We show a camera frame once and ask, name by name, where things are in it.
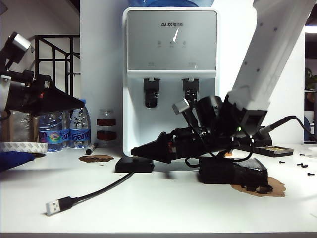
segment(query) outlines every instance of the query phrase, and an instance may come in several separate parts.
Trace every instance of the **white table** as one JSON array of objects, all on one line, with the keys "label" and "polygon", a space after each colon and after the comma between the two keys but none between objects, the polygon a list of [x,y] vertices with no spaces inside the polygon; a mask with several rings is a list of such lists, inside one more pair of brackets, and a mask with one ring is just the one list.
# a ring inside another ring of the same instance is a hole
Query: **white table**
[{"label": "white table", "polygon": [[[317,237],[317,158],[299,156],[315,145],[284,146],[294,148],[294,155],[252,158],[285,184],[285,197],[256,197],[230,185],[200,183],[197,170],[181,159],[155,162],[154,172],[134,174],[118,187],[50,217],[45,215],[47,202],[88,194],[124,174],[114,173],[120,148],[97,148],[93,155],[115,157],[102,163],[80,161],[82,149],[48,153],[0,175],[1,237]],[[245,155],[234,150],[236,157]]]}]

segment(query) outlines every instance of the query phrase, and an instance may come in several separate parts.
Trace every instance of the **bottle label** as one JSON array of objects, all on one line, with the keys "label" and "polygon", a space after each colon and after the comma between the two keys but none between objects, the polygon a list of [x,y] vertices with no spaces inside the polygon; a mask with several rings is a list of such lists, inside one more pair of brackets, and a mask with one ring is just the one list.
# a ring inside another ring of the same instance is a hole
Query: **bottle label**
[{"label": "bottle label", "polygon": [[47,144],[59,144],[63,142],[61,130],[39,131],[39,141]]},{"label": "bottle label", "polygon": [[90,140],[90,129],[71,129],[70,138],[72,141]]},{"label": "bottle label", "polygon": [[61,135],[63,141],[68,141],[70,140],[70,129],[64,129],[62,130],[62,135]]}]

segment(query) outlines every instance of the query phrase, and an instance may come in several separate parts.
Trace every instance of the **blue water jug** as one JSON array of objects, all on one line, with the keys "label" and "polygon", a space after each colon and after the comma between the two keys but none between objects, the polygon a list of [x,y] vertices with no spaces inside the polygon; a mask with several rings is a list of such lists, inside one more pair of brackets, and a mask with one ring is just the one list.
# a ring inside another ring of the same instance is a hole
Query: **blue water jug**
[{"label": "blue water jug", "polygon": [[129,0],[130,6],[210,7],[214,0]]}]

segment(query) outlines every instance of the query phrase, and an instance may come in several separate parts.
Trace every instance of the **brown stain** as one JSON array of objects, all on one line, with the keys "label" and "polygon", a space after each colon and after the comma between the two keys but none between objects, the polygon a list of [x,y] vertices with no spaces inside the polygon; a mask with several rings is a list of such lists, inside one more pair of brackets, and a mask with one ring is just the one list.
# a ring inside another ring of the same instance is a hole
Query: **brown stain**
[{"label": "brown stain", "polygon": [[110,160],[113,160],[113,157],[109,155],[86,155],[79,157],[79,160],[86,163],[109,162]]},{"label": "brown stain", "polygon": [[273,191],[266,194],[247,191],[246,187],[241,187],[240,185],[231,185],[231,187],[235,190],[238,190],[239,192],[248,193],[257,197],[285,197],[285,184],[272,177],[268,177],[267,181],[268,184],[273,187]]}]

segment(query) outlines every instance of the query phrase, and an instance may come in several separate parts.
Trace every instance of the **water bottle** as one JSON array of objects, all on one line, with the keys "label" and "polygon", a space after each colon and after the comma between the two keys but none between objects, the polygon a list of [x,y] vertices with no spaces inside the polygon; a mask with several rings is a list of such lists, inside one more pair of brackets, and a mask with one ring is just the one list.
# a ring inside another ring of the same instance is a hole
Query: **water bottle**
[{"label": "water bottle", "polygon": [[39,118],[39,141],[48,144],[48,152],[63,148],[61,113],[49,113]]},{"label": "water bottle", "polygon": [[116,144],[116,120],[112,109],[100,109],[97,118],[97,139],[99,147],[111,147]]},{"label": "water bottle", "polygon": [[70,122],[70,147],[85,148],[90,145],[90,118],[86,107],[75,109]]},{"label": "water bottle", "polygon": [[130,6],[210,7],[214,0],[129,0]]},{"label": "water bottle", "polygon": [[63,147],[69,147],[70,141],[70,115],[69,111],[61,112],[62,118],[62,139],[63,139]]}]

